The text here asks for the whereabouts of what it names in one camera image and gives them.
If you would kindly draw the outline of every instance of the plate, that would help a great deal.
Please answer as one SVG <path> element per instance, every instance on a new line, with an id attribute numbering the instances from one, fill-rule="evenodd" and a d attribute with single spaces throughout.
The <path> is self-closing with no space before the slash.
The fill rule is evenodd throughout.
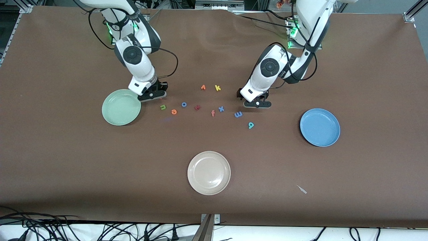
<path id="1" fill-rule="evenodd" d="M 104 100 L 102 113 L 104 119 L 115 126 L 131 123 L 141 110 L 138 95 L 130 90 L 116 90 Z"/>
<path id="2" fill-rule="evenodd" d="M 340 135 L 340 125 L 336 117 L 320 108 L 308 110 L 303 114 L 300 130 L 309 143 L 319 147 L 333 145 Z"/>
<path id="3" fill-rule="evenodd" d="M 195 191 L 214 195 L 223 191 L 229 183 L 230 166 L 220 153 L 204 151 L 190 161 L 187 178 Z"/>

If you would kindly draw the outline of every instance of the gray floor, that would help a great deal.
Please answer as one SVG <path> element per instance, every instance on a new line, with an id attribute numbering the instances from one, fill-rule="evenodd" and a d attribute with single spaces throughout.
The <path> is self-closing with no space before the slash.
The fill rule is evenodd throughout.
<path id="1" fill-rule="evenodd" d="M 351 13 L 404 13 L 417 0 L 359 0 L 349 4 L 344 12 Z M 416 30 L 428 61 L 428 7 L 415 17 Z"/>

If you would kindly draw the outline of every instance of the table surface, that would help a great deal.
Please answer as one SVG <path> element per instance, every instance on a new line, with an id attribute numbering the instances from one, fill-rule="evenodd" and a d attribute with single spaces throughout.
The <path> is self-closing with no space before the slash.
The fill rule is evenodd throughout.
<path id="1" fill-rule="evenodd" d="M 272 90 L 270 109 L 246 109 L 235 93 L 266 46 L 286 43 L 284 29 L 222 10 L 162 10 L 151 25 L 180 61 L 164 79 L 168 97 L 116 127 L 101 105 L 131 74 L 81 12 L 34 7 L 0 68 L 1 204 L 92 220 L 194 223 L 219 213 L 241 225 L 428 226 L 428 68 L 401 15 L 333 14 L 314 77 Z M 92 22 L 107 41 L 101 14 Z M 158 75 L 175 66 L 168 53 L 150 59 Z M 311 108 L 339 120 L 334 145 L 302 137 Z M 214 196 L 187 181 L 190 160 L 207 150 L 232 170 Z"/>

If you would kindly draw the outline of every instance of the blue plate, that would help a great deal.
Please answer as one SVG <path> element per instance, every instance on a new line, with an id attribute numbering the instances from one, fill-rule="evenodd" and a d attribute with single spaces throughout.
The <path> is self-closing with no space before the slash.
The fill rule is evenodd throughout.
<path id="1" fill-rule="evenodd" d="M 329 111 L 316 108 L 303 114 L 300 120 L 300 131 L 312 145 L 327 147 L 339 139 L 340 125 Z"/>

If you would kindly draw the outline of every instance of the white plate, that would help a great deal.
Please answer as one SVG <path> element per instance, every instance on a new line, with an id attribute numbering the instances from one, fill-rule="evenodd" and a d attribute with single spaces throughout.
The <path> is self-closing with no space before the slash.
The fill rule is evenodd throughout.
<path id="1" fill-rule="evenodd" d="M 190 161 L 187 178 L 195 191 L 214 195 L 223 191 L 229 183 L 230 166 L 220 153 L 204 151 Z"/>

